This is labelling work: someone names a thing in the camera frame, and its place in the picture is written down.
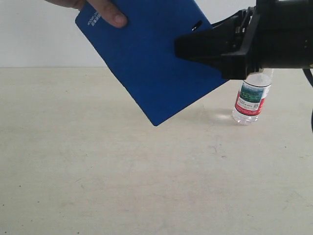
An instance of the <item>white wall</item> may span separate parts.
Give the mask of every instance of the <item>white wall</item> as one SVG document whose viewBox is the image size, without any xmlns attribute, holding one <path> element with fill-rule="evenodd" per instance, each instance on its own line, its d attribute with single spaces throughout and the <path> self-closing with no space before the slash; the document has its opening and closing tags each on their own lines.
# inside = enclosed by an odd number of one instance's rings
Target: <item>white wall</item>
<svg viewBox="0 0 313 235">
<path fill-rule="evenodd" d="M 211 22 L 255 0 L 196 0 Z M 76 27 L 78 12 L 44 0 L 0 0 L 0 67 L 101 67 L 103 60 Z"/>
</svg>

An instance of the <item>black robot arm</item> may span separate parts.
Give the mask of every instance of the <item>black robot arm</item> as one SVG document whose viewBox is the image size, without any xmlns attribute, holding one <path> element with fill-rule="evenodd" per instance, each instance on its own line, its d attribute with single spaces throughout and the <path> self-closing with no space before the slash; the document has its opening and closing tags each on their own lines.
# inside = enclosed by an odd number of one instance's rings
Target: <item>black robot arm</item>
<svg viewBox="0 0 313 235">
<path fill-rule="evenodd" d="M 302 69 L 313 86 L 313 0 L 256 0 L 212 26 L 177 38 L 176 57 L 215 67 L 227 80 Z"/>
</svg>

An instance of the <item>clear plastic bottle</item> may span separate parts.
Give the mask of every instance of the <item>clear plastic bottle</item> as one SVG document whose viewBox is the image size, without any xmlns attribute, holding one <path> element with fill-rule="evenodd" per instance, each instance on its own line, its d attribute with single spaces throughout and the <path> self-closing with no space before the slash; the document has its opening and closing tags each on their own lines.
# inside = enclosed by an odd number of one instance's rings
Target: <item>clear plastic bottle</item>
<svg viewBox="0 0 313 235">
<path fill-rule="evenodd" d="M 236 122 L 249 125 L 258 120 L 271 87 L 273 72 L 274 69 L 264 69 L 262 73 L 249 75 L 242 82 L 233 109 Z"/>
</svg>

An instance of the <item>bottle label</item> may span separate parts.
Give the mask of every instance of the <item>bottle label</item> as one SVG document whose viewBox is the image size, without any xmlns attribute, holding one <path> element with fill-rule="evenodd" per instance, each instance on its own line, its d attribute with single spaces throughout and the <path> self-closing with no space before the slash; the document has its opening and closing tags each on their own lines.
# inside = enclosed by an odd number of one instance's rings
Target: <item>bottle label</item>
<svg viewBox="0 0 313 235">
<path fill-rule="evenodd" d="M 235 108 L 239 113 L 256 116 L 261 113 L 270 85 L 266 87 L 252 86 L 245 81 L 238 92 Z"/>
</svg>

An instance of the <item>hole in folder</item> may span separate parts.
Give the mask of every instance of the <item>hole in folder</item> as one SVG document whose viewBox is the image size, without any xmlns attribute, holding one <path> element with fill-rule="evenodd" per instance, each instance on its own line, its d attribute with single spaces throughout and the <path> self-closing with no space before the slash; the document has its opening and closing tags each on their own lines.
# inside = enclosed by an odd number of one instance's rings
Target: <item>hole in folder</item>
<svg viewBox="0 0 313 235">
<path fill-rule="evenodd" d="M 192 31 L 196 31 L 200 26 L 202 25 L 202 21 L 198 21 L 193 27 L 192 27 Z"/>
</svg>

